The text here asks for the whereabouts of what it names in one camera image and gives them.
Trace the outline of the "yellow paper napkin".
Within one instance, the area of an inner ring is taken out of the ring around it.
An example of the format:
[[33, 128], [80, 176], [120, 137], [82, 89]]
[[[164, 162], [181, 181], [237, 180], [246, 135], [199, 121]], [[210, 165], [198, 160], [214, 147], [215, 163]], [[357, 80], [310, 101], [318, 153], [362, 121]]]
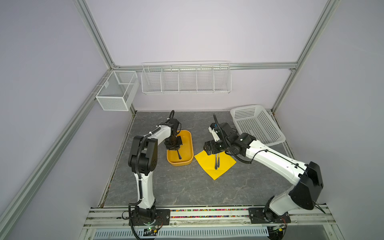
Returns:
[[218, 179], [236, 164], [236, 161], [224, 152], [217, 155], [208, 155], [205, 151], [202, 151], [195, 155], [195, 159], [213, 180]]

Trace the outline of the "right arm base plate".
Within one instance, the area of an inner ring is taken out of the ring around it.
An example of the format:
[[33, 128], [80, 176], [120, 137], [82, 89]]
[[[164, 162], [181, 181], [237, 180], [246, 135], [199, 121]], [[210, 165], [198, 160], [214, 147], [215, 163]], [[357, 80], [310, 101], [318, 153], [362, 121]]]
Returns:
[[252, 224], [288, 224], [291, 218], [288, 212], [278, 216], [270, 210], [264, 208], [248, 208], [249, 218]]

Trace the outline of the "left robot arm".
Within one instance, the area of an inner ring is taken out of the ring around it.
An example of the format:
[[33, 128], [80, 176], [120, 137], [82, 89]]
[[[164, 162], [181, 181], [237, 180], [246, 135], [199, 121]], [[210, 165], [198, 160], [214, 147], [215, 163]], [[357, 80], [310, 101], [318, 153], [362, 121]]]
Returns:
[[164, 143], [167, 150], [179, 152], [182, 138], [178, 135], [181, 123], [174, 118], [172, 110], [167, 120], [160, 123], [146, 135], [135, 136], [132, 142], [129, 167], [135, 175], [138, 200], [130, 203], [134, 207], [130, 211], [130, 219], [140, 222], [154, 222], [156, 220], [156, 200], [153, 192], [153, 172], [158, 162], [158, 146]]

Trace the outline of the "white perforated plastic basket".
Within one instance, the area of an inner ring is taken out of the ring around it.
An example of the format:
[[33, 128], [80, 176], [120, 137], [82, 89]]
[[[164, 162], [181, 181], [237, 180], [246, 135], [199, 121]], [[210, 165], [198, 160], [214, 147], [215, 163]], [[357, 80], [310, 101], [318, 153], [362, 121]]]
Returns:
[[247, 133], [264, 145], [271, 147], [286, 141], [276, 122], [261, 105], [251, 105], [230, 110], [233, 122], [240, 134]]

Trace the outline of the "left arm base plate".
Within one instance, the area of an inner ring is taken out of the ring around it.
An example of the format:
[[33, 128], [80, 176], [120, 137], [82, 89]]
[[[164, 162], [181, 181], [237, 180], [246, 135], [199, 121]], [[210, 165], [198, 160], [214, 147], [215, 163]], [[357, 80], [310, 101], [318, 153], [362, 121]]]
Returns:
[[168, 226], [170, 224], [170, 209], [142, 209], [135, 208], [131, 211], [131, 224], [133, 226]]

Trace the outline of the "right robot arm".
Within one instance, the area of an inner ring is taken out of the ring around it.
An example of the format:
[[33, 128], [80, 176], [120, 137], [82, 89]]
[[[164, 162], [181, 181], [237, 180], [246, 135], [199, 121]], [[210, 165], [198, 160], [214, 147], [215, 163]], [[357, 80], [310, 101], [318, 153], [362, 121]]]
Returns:
[[207, 155], [221, 153], [243, 164], [261, 164], [289, 183], [289, 187], [270, 197], [262, 210], [262, 219], [275, 223], [291, 210], [314, 210], [324, 188], [321, 168], [315, 162], [304, 163], [290, 158], [262, 143], [248, 133], [239, 134], [228, 123], [219, 122], [217, 116], [208, 127], [212, 140], [204, 143]]

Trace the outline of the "silver knife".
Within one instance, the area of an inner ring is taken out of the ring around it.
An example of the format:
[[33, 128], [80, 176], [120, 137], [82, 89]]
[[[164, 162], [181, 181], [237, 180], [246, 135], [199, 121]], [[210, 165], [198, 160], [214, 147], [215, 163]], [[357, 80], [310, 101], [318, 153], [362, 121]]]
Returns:
[[218, 154], [215, 154], [215, 170], [218, 169]]

